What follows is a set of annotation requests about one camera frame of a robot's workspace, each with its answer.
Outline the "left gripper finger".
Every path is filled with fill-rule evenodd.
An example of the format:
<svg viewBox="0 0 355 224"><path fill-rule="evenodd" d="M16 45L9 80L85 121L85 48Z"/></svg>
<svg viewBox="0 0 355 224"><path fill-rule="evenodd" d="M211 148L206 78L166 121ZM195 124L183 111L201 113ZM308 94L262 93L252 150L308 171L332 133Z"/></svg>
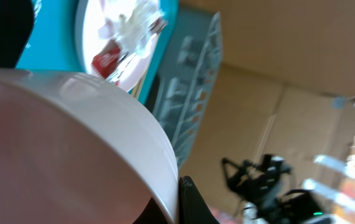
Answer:
<svg viewBox="0 0 355 224"><path fill-rule="evenodd" d="M179 179L179 223L218 224L190 176Z"/></svg>

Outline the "red snack wrapper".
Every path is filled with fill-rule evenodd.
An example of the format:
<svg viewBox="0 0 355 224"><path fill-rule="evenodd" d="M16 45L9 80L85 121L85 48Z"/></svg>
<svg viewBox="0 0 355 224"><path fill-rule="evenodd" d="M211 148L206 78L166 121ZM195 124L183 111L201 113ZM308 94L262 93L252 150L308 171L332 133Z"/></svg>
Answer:
<svg viewBox="0 0 355 224"><path fill-rule="evenodd" d="M119 47L114 47L94 56L91 63L94 73L104 79L110 77L118 66L120 54L121 49Z"/></svg>

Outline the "large white plate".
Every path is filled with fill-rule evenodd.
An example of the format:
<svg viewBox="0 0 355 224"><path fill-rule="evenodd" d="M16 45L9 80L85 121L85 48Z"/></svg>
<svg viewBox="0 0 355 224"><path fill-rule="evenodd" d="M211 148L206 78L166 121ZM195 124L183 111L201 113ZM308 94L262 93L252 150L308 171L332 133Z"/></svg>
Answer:
<svg viewBox="0 0 355 224"><path fill-rule="evenodd" d="M123 14L128 19L134 6L135 1L128 0L85 0L79 2L75 17L75 46L83 70L90 75L97 75L91 67L93 57L115 43L121 49L121 55L117 68L107 80L124 91L133 89L145 75L160 35L152 39L150 54L145 58L122 51L115 39L116 26L119 16Z"/></svg>

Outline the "white tissue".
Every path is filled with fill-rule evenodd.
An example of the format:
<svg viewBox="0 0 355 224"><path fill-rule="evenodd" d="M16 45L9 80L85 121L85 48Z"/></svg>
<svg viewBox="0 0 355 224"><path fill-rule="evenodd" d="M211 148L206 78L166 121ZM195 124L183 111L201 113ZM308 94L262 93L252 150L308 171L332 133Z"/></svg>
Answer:
<svg viewBox="0 0 355 224"><path fill-rule="evenodd" d="M119 16L115 39L123 52L145 58L150 54L152 39L166 25L164 12L155 1L138 0L128 19Z"/></svg>

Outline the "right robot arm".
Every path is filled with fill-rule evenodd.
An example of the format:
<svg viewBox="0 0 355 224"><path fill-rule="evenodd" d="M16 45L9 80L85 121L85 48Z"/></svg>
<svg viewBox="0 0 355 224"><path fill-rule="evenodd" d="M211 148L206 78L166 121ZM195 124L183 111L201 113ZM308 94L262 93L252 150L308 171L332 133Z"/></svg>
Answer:
<svg viewBox="0 0 355 224"><path fill-rule="evenodd" d="M260 163L248 159L240 164L221 160L228 189L256 210L253 220L274 224L328 224L333 217L316 201L310 190L298 189L291 165L273 154Z"/></svg>

